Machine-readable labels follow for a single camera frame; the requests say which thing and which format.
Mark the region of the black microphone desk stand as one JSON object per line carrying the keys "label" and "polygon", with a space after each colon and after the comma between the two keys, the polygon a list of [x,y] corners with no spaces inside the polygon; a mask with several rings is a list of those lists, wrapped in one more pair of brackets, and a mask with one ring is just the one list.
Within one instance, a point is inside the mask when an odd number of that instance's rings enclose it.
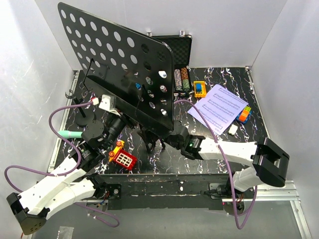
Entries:
{"label": "black microphone desk stand", "polygon": [[[83,103],[83,100],[79,100],[75,95],[73,90],[69,90],[69,93],[65,93],[67,99],[71,99],[76,105]],[[75,115],[75,123],[79,127],[85,127],[88,123],[96,119],[96,115],[93,111],[85,109],[85,107],[77,107],[78,113]]]}

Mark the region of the mint green toy microphone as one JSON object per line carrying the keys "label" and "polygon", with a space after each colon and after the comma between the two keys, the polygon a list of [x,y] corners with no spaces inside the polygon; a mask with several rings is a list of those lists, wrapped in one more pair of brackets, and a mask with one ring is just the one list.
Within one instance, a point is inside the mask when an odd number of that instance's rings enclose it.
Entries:
{"label": "mint green toy microphone", "polygon": [[65,139],[82,138],[82,132],[80,131],[60,130],[58,134]]}

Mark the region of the black music stand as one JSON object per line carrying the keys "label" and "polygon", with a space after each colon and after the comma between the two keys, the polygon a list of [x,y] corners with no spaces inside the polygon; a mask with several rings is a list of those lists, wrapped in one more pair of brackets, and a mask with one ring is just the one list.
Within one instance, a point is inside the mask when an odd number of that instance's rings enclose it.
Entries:
{"label": "black music stand", "polygon": [[97,96],[160,138],[173,132],[174,58],[169,46],[63,2],[60,18],[73,51]]}

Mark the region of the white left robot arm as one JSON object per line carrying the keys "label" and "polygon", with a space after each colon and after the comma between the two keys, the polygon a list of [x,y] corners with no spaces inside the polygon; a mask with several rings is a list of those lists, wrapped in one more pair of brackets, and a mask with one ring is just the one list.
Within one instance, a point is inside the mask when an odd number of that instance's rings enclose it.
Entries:
{"label": "white left robot arm", "polygon": [[126,127],[124,116],[111,115],[107,123],[89,122],[80,138],[83,140],[63,162],[42,180],[25,191],[11,193],[7,202],[25,235],[42,228],[55,213],[77,201],[87,198],[101,199],[120,196],[120,184],[108,184],[98,174],[89,174],[106,156]]}

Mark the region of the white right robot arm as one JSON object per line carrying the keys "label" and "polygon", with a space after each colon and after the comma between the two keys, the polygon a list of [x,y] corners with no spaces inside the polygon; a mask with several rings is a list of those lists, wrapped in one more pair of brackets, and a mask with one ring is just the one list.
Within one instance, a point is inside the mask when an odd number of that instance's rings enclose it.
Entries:
{"label": "white right robot arm", "polygon": [[215,142],[208,137],[189,134],[181,122],[175,121],[174,131],[164,142],[180,150],[188,159],[227,159],[247,166],[232,173],[232,181],[226,184],[226,194],[231,198],[261,184],[285,186],[290,156],[268,137],[257,142]]}

